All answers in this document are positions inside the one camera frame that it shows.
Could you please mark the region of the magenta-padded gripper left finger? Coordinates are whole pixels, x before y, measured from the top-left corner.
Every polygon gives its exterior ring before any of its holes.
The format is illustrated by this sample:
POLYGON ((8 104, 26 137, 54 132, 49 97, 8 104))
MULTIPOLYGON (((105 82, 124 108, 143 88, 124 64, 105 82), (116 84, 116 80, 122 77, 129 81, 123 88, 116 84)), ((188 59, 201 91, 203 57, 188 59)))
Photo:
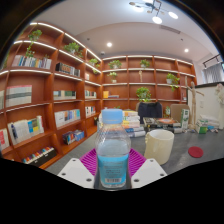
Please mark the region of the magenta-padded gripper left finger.
POLYGON ((83 188, 94 188, 97 174, 97 154, 92 149, 81 158, 72 158, 58 176, 83 188))

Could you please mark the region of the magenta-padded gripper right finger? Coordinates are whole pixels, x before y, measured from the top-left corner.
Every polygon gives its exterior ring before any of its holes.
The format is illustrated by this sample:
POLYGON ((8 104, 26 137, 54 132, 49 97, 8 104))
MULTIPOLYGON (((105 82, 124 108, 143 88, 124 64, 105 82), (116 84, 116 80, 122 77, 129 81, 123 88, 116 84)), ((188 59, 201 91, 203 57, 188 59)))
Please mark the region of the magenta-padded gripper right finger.
POLYGON ((166 176, 166 172, 155 159, 146 159, 134 149, 129 153, 128 172, 132 189, 143 187, 166 176))

